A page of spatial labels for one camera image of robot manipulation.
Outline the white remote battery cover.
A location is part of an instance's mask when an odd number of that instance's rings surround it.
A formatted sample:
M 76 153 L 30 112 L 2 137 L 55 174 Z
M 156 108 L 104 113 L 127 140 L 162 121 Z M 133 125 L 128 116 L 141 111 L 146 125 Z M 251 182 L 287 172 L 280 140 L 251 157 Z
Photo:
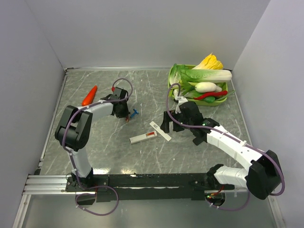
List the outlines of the white remote battery cover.
M 157 133 L 159 133 L 166 141 L 170 141 L 172 138 L 167 134 L 165 133 L 159 125 L 157 125 L 154 121 L 151 121 L 150 122 L 150 126 L 156 130 Z

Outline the white remote control body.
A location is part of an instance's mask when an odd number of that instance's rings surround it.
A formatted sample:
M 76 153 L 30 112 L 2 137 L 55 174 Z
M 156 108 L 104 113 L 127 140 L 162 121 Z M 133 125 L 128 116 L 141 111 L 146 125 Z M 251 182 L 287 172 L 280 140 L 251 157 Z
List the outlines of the white remote control body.
M 142 142 L 142 141 L 145 141 L 145 140 L 148 140 L 148 139 L 151 139 L 151 138 L 154 138 L 154 137 L 158 136 L 156 131 L 152 131 L 152 132 L 154 132 L 155 135 L 146 136 L 147 133 L 145 133 L 145 134 L 141 134 L 141 135 L 138 135 L 138 136 L 131 137 L 130 138 L 130 143 L 135 144 L 135 143 L 139 143 L 139 142 Z

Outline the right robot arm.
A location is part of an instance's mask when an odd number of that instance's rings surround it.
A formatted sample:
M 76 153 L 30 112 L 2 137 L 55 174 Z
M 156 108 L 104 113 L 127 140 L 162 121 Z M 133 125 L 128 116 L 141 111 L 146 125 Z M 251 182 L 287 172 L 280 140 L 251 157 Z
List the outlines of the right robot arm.
M 190 130 L 196 146 L 201 143 L 211 144 L 242 166 L 232 168 L 217 164 L 210 168 L 207 182 L 212 189 L 234 185 L 247 188 L 256 198 L 264 200 L 274 195 L 279 185 L 284 186 L 283 173 L 275 152 L 262 152 L 233 136 L 217 121 L 203 117 L 195 102 L 179 103 L 177 110 L 164 111 L 161 130 L 165 133 L 170 131 L 170 122 L 175 132 Z

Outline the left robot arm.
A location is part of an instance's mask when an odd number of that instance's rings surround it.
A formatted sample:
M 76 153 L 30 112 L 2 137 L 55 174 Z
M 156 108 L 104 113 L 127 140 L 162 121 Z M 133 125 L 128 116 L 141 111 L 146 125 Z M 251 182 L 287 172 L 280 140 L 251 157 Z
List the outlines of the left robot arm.
M 94 186 L 94 172 L 88 161 L 86 144 L 88 143 L 92 122 L 106 116 L 127 118 L 130 114 L 127 101 L 131 92 L 113 87 L 112 93 L 96 103 L 65 108 L 55 131 L 55 139 L 67 152 L 72 165 L 72 182 L 88 191 Z

